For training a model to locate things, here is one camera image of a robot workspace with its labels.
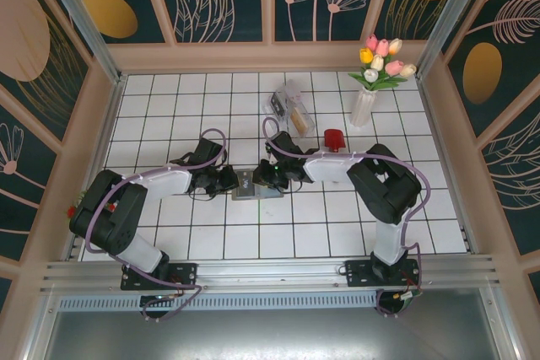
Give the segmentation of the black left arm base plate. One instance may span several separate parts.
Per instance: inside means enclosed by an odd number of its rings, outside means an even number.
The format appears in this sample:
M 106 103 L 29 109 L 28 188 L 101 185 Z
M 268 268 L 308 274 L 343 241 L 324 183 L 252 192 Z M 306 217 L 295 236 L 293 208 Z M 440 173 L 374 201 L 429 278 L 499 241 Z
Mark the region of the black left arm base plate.
M 122 291 L 151 291 L 168 288 L 163 284 L 150 281 L 126 266 L 123 266 L 121 270 L 120 289 Z M 161 264 L 151 276 L 163 282 L 194 285 L 197 280 L 197 265 L 194 263 Z

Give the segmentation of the grey metal panel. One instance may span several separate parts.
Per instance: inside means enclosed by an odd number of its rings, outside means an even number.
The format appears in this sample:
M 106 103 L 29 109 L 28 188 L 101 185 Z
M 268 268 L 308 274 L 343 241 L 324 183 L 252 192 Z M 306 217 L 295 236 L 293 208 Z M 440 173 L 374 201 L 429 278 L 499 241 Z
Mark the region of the grey metal panel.
M 45 360 L 500 360 L 482 319 L 436 324 L 372 309 L 57 316 Z

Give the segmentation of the grey folding card holder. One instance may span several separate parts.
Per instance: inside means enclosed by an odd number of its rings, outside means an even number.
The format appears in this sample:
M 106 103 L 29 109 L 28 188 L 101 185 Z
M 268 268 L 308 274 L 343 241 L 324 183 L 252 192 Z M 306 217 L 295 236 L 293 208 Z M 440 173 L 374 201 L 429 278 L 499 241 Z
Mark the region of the grey folding card holder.
M 248 199 L 248 200 L 238 200 L 236 198 L 236 190 L 234 190 L 232 191 L 232 200 L 233 201 L 265 200 L 265 199 L 273 199 L 273 198 L 282 198 L 284 196 L 284 194 L 278 190 L 274 190 L 272 188 L 268 188 L 262 185 L 254 184 L 254 186 L 255 186 L 255 196 L 253 198 Z

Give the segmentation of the clear acrylic organizer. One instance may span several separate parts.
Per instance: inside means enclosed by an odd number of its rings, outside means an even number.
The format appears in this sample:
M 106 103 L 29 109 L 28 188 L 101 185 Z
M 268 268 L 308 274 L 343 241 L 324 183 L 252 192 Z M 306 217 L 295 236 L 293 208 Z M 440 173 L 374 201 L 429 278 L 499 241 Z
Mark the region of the clear acrylic organizer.
M 315 122 L 307 111 L 300 86 L 295 81 L 279 85 L 263 102 L 263 110 L 267 116 L 274 118 L 283 131 L 293 138 L 311 137 L 315 130 Z

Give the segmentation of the lilac card in organizer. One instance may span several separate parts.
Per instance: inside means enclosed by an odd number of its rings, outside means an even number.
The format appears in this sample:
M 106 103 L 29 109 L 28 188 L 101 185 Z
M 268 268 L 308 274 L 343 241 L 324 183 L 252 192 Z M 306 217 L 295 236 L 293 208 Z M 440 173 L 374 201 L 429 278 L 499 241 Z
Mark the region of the lilac card in organizer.
M 286 96 L 294 103 L 300 103 L 302 100 L 301 87 L 297 81 L 291 80 L 283 85 L 283 91 Z

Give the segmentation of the wooden brush in organizer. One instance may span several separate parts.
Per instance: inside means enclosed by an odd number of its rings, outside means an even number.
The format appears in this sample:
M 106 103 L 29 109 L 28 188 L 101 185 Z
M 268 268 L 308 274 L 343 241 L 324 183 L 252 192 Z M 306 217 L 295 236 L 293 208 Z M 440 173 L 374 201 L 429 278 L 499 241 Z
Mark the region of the wooden brush in organizer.
M 304 118 L 303 113 L 299 110 L 298 107 L 294 107 L 290 113 L 290 120 L 293 123 L 296 131 L 301 137 L 303 137 L 307 130 L 309 129 L 308 123 Z

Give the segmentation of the white ribbed vase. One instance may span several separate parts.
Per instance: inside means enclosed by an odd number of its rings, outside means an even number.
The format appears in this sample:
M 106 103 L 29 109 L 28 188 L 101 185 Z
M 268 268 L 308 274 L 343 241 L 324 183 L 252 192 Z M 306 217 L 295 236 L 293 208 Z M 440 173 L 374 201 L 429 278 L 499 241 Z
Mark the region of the white ribbed vase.
M 350 115 L 350 122 L 353 126 L 362 127 L 371 121 L 371 112 L 376 101 L 376 94 L 376 91 L 370 91 L 366 88 L 358 91 Z

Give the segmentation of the black item in organizer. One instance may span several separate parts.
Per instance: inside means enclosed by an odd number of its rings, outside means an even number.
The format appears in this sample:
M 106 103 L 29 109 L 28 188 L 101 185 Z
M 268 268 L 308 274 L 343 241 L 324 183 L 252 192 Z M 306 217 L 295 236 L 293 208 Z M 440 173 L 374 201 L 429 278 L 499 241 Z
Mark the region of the black item in organizer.
M 287 113 L 288 113 L 287 105 L 284 104 L 283 101 L 276 94 L 274 94 L 271 97 L 270 105 L 271 105 L 271 107 L 273 109 L 274 115 L 279 120 L 284 120 L 284 119 L 287 118 Z

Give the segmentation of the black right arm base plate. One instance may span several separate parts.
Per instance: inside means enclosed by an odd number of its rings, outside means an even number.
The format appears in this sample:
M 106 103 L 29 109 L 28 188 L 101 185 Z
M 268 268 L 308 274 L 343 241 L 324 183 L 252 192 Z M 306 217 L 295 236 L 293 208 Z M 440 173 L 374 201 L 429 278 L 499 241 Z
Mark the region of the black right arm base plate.
M 415 259 L 392 266 L 386 275 L 383 270 L 374 269 L 371 260 L 346 261 L 344 265 L 349 287 L 400 288 L 419 284 L 419 266 Z

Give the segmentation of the aluminium mounting rail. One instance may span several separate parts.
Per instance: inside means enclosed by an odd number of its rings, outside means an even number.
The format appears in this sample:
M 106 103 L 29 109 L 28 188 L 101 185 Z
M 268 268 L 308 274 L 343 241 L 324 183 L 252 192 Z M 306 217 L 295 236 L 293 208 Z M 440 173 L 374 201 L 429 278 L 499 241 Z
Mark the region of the aluminium mounting rail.
M 205 260 L 197 284 L 205 293 L 329 292 L 347 287 L 338 274 L 344 258 Z M 423 289 L 493 286 L 500 283 L 489 255 L 424 255 Z M 115 261 L 52 262 L 39 280 L 43 294 L 119 294 L 121 264 Z

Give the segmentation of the artificial tulip bouquet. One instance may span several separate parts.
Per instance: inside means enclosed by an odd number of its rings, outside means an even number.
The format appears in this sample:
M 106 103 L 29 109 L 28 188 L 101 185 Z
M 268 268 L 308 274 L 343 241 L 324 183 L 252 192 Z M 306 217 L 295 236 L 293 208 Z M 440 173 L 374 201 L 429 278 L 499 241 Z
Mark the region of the artificial tulip bouquet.
M 387 40 L 379 39 L 375 34 L 370 35 L 365 46 L 359 50 L 359 71 L 348 75 L 372 94 L 396 88 L 417 72 L 414 64 L 396 59 L 402 45 L 403 41 L 399 38 Z

